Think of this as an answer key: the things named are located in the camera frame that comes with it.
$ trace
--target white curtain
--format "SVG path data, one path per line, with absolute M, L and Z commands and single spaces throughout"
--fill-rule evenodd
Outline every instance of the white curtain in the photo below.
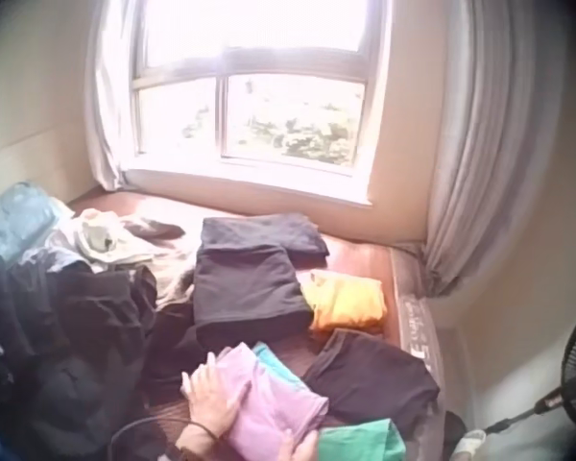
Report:
M 456 0 L 430 201 L 427 296 L 494 260 L 529 216 L 554 144 L 565 26 L 544 0 Z
M 85 63 L 85 129 L 92 174 L 105 190 L 124 185 L 134 154 L 131 116 L 134 0 L 99 0 Z

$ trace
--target window frame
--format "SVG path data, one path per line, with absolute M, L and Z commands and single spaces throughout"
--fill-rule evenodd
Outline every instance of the window frame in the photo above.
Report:
M 225 163 L 285 163 L 354 176 L 360 165 L 367 164 L 359 152 L 363 144 L 364 127 L 370 123 L 375 77 L 380 64 L 382 25 L 385 24 L 388 6 L 386 0 L 367 0 L 367 17 L 364 34 L 355 52 L 327 48 L 225 48 L 214 58 L 183 59 L 161 66 L 147 66 L 147 30 L 145 8 L 147 2 L 137 0 L 132 52 L 132 124 L 135 133 L 135 156 L 146 155 L 142 146 L 139 91 L 157 86 L 185 83 L 201 78 L 216 80 L 215 92 L 215 156 Z M 318 77 L 364 86 L 360 123 L 355 139 L 351 166 L 339 166 L 316 160 L 292 158 L 244 158 L 228 155 L 228 79 L 234 75 L 282 74 Z

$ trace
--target window pane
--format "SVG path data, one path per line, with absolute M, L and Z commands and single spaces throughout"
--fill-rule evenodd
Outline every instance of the window pane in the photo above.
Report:
M 365 0 L 231 0 L 228 45 L 358 51 Z
M 148 0 L 147 65 L 210 58 L 222 48 L 223 0 Z
M 143 152 L 215 152 L 215 79 L 141 90 L 139 110 Z
M 316 77 L 229 79 L 228 155 L 351 166 L 364 86 Z
M 358 51 L 366 0 L 147 0 L 147 65 L 236 48 Z

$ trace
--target folded purple shirt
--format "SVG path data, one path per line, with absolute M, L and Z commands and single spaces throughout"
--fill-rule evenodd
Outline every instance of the folded purple shirt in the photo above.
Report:
M 270 374 L 243 343 L 218 360 L 218 370 L 230 399 L 252 382 L 228 433 L 230 444 L 248 461 L 277 459 L 286 429 L 298 443 L 320 425 L 328 409 L 327 398 Z

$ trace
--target bed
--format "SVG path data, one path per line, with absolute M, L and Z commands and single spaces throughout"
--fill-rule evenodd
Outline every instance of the bed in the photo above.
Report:
M 220 210 L 194 206 L 170 199 L 134 192 L 105 193 L 93 191 L 70 204 L 76 213 L 87 208 L 114 211 L 120 216 L 138 213 L 182 225 L 186 232 L 195 233 L 205 217 L 231 216 Z M 420 266 L 416 259 L 399 250 L 373 244 L 352 243 L 324 236 L 330 251 L 327 268 L 382 282 L 388 316 L 383 328 L 385 339 L 392 345 L 422 358 L 442 392 L 437 404 L 430 408 L 412 440 L 406 441 L 407 459 L 438 461 L 444 441 L 444 380 L 443 366 L 435 329 L 420 294 Z M 298 376 L 302 376 L 322 344 L 307 335 L 278 341 L 269 345 L 276 355 Z M 185 401 L 153 406 L 151 412 L 164 416 L 187 416 Z M 179 435 L 176 425 L 163 427 L 169 440 Z M 234 453 L 218 453 L 218 459 L 241 459 Z

